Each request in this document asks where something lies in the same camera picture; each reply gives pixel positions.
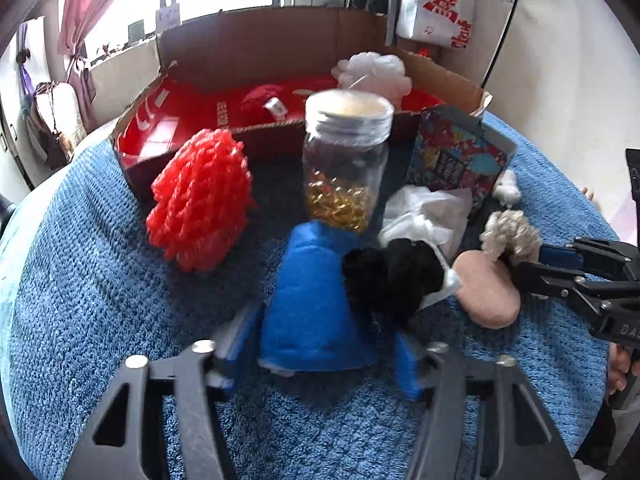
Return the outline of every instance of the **red yarn toy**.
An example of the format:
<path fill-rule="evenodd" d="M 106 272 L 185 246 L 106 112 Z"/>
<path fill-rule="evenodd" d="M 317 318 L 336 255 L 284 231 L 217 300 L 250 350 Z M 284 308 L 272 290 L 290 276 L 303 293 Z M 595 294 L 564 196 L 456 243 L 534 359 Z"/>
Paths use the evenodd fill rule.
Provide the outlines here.
<path fill-rule="evenodd" d="M 219 264 L 247 224 L 252 176 L 242 142 L 229 130 L 202 130 L 154 180 L 149 242 L 185 272 Z"/>
<path fill-rule="evenodd" d="M 240 113 L 246 124 L 269 124 L 276 119 L 264 107 L 272 97 L 284 101 L 285 89 L 280 85 L 261 85 L 244 96 L 240 103 Z"/>

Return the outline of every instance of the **human hand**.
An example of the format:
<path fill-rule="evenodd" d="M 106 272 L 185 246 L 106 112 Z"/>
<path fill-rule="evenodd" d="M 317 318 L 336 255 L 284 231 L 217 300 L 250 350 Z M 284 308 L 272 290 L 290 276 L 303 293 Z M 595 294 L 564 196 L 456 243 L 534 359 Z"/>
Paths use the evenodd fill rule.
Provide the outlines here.
<path fill-rule="evenodd" d="M 631 366 L 631 356 L 622 345 L 609 343 L 609 363 L 607 366 L 607 395 L 626 388 L 625 374 L 631 371 L 633 375 L 640 376 L 640 361 Z"/>

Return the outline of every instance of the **white rope knot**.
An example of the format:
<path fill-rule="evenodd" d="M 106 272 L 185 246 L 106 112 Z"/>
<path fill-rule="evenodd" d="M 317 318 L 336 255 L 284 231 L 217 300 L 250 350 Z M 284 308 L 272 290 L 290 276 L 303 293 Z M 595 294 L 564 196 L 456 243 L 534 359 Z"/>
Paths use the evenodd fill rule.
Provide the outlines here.
<path fill-rule="evenodd" d="M 506 251 L 513 265 L 536 263 L 540 255 L 540 231 L 529 224 L 522 211 L 496 211 L 480 235 L 482 250 L 494 262 Z"/>

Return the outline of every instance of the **purple curtain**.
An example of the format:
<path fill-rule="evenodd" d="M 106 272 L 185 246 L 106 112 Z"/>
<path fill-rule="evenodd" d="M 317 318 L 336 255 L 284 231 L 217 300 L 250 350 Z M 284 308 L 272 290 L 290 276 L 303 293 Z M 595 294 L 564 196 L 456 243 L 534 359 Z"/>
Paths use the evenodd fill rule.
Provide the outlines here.
<path fill-rule="evenodd" d="M 31 76 L 27 69 L 24 67 L 24 63 L 31 57 L 29 51 L 25 48 L 27 41 L 27 24 L 21 23 L 18 27 L 18 71 L 20 73 L 20 100 L 22 102 L 22 108 L 27 110 L 31 108 L 31 102 L 33 101 L 33 94 L 35 88 L 31 81 Z"/>
<path fill-rule="evenodd" d="M 62 26 L 58 38 L 58 53 L 70 56 L 67 81 L 76 90 L 82 122 L 87 133 L 96 124 L 91 102 L 95 97 L 95 86 L 84 52 L 84 39 L 95 27 L 114 0 L 65 0 Z"/>

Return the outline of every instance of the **blue knitted blanket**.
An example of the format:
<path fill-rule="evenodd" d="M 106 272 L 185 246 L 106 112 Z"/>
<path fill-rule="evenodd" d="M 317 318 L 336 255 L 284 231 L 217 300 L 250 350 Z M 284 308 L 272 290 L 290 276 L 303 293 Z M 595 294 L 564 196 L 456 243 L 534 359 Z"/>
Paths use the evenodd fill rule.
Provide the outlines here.
<path fill-rule="evenodd" d="M 613 237 L 581 193 L 520 134 L 512 168 L 524 211 L 549 243 Z M 402 185 L 411 146 L 391 150 L 379 211 Z M 257 209 L 238 245 L 206 275 L 183 274 L 146 240 L 144 217 L 104 142 L 70 167 L 40 224 L 14 303 L 9 341 L 14 433 L 40 480 L 59 480 L 88 415 L 131 354 L 176 355 L 259 297 L 271 294 L 287 236 L 306 221 L 298 160 L 252 167 Z M 558 301 L 527 299 L 514 325 L 472 324 L 455 300 L 416 323 L 465 354 L 515 356 L 575 452 L 601 405 L 607 347 Z M 362 370 L 270 375 L 257 366 L 220 420 L 243 480 L 404 477 L 422 407 L 395 384 L 391 338 Z M 181 478 L 175 406 L 165 406 L 168 461 Z M 459 476 L 471 456 L 463 449 Z"/>

